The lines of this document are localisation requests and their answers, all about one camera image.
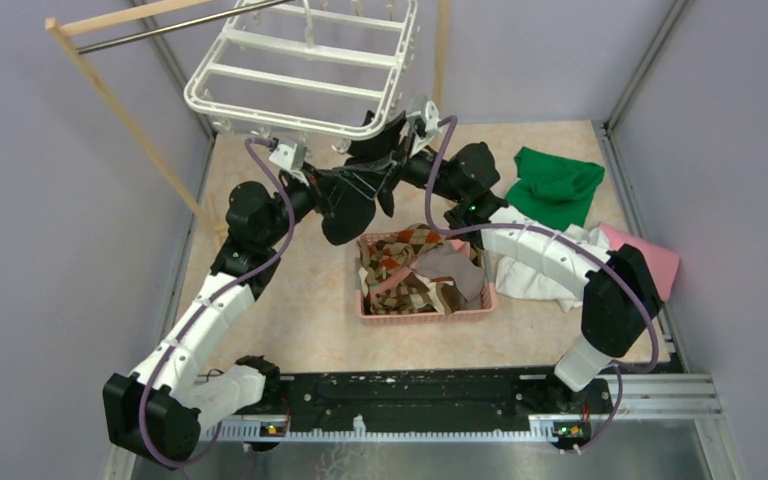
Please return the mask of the black sock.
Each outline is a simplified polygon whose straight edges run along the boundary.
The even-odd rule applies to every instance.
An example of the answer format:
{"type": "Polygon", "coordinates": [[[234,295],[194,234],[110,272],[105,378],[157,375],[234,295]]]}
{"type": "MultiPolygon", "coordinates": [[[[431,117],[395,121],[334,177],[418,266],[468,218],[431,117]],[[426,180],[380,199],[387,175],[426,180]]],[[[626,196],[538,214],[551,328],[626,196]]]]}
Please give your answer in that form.
{"type": "Polygon", "coordinates": [[[320,186],[327,201],[321,221],[325,239],[339,246],[363,234],[375,217],[374,201],[341,179],[326,177],[320,186]]]}
{"type": "Polygon", "coordinates": [[[383,213],[392,218],[395,212],[394,188],[398,184],[398,179],[394,173],[387,174],[381,183],[381,188],[377,193],[378,203],[383,213]]]}

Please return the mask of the white clip hanger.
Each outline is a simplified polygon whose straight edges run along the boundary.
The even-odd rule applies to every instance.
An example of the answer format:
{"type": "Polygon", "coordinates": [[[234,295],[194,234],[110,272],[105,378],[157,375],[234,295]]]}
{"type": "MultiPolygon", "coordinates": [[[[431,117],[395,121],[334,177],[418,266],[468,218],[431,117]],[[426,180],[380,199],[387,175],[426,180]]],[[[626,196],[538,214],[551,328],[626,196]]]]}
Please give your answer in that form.
{"type": "Polygon", "coordinates": [[[225,20],[184,88],[229,126],[367,140],[399,112],[416,1],[281,1],[225,20]]]}

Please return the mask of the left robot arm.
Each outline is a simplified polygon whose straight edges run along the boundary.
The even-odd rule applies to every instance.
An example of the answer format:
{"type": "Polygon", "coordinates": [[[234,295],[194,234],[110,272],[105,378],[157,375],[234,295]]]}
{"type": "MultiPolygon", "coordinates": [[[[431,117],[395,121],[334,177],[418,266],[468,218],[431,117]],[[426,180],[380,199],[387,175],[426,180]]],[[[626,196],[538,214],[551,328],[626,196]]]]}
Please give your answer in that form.
{"type": "Polygon", "coordinates": [[[110,442],[176,469],[199,458],[200,435],[245,407],[268,413],[279,404],[277,367],[247,357],[214,380],[199,374],[235,321],[272,280],[295,227],[323,216],[328,241],[342,245],[369,226],[376,209],[394,210],[394,166],[308,164],[293,176],[269,173],[276,190],[243,182],[229,194],[228,235],[183,318],[129,374],[113,374],[102,391],[110,442]]]}

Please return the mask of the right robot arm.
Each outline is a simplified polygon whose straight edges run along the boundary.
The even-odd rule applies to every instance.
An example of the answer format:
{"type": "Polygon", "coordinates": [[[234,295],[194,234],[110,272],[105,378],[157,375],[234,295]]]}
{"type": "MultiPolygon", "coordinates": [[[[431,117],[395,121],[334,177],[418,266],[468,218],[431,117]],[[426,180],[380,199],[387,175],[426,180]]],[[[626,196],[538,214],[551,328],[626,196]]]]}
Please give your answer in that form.
{"type": "Polygon", "coordinates": [[[586,386],[610,366],[651,372],[660,355],[654,320],[663,300],[644,253],[629,244],[589,246],[524,215],[492,192],[500,176],[489,146],[470,143],[446,155],[456,125],[456,116],[401,115],[377,135],[350,142],[354,167],[381,177],[361,190],[378,196],[399,181],[423,189],[433,230],[526,264],[582,302],[580,334],[546,385],[554,409],[574,411],[586,400],[586,386]]]}

